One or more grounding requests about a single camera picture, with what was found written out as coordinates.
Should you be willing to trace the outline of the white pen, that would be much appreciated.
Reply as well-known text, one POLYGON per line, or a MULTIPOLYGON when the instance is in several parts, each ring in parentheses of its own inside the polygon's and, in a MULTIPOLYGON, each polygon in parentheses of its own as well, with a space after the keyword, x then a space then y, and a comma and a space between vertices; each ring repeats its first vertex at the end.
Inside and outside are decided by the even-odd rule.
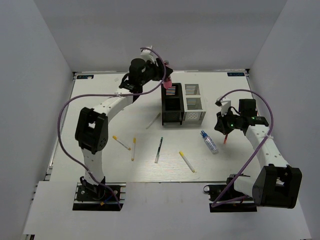
POLYGON ((151 125, 159 118, 159 116, 161 116, 161 113, 159 112, 147 125, 147 127, 145 128, 146 130, 149 129, 151 127, 151 125))

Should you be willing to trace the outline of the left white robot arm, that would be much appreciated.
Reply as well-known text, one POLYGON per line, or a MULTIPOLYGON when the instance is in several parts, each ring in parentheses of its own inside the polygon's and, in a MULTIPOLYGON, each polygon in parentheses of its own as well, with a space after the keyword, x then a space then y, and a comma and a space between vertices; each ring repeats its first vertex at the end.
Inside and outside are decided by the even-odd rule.
POLYGON ((122 78, 116 96, 107 98, 94 108, 84 107, 80 111, 75 139, 83 153, 84 165, 88 168, 80 182, 89 187, 88 193, 94 199, 99 200, 106 193, 103 185, 106 178, 102 170, 102 150, 108 142, 109 122, 138 99, 137 94, 143 92, 146 83, 151 80, 160 81, 163 76, 168 78, 172 73, 173 69, 163 66, 159 58, 155 62, 135 58, 130 63, 129 72, 122 78))

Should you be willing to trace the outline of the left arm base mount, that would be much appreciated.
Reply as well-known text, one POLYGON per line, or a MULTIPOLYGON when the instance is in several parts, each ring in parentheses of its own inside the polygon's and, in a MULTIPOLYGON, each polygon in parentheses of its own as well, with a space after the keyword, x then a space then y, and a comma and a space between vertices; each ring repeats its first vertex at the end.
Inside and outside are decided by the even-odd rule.
POLYGON ((112 183, 110 189, 87 183, 80 177, 73 200, 73 211, 119 212, 126 197, 125 183, 112 183))

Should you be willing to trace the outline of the pink tube of crayons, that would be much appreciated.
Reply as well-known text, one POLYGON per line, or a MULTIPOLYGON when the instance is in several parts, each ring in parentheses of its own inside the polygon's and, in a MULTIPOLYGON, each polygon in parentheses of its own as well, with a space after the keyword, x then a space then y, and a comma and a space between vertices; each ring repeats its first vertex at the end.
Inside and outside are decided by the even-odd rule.
MULTIPOLYGON (((168 60, 165 60, 164 63, 165 63, 166 66, 169 66, 169 61, 168 60)), ((163 86, 164 86, 165 89, 169 89, 169 88, 172 87, 172 79, 171 79, 170 75, 163 82, 163 86)))

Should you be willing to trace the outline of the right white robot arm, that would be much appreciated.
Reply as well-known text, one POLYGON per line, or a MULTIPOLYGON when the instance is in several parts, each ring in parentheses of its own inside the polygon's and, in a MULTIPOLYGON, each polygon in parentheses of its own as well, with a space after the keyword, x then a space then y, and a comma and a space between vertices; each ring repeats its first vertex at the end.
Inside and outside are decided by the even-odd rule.
POLYGON ((249 158, 257 158, 260 172, 257 177, 244 175, 244 169, 231 175, 227 185, 212 203, 212 207, 225 204, 226 194, 232 201, 252 198, 256 206, 293 209, 296 206, 302 181, 302 172, 292 167, 278 150, 271 133, 271 125, 258 116, 255 99, 240 99, 238 113, 232 112, 231 100, 224 97, 215 103, 221 110, 216 114, 214 129, 227 136, 240 130, 251 143, 254 152, 249 158))

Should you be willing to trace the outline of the blue cap spray bottle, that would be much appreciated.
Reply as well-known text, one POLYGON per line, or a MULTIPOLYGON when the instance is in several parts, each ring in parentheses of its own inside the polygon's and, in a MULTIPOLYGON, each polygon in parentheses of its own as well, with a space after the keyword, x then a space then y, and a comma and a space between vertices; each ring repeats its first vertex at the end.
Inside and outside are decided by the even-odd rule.
POLYGON ((210 150, 210 152, 213 155, 217 154, 219 152, 218 148, 217 148, 216 144, 214 143, 214 141, 211 139, 211 137, 208 136, 208 134, 204 130, 201 130, 200 134, 201 134, 201 137, 202 137, 204 143, 206 144, 206 146, 210 150))

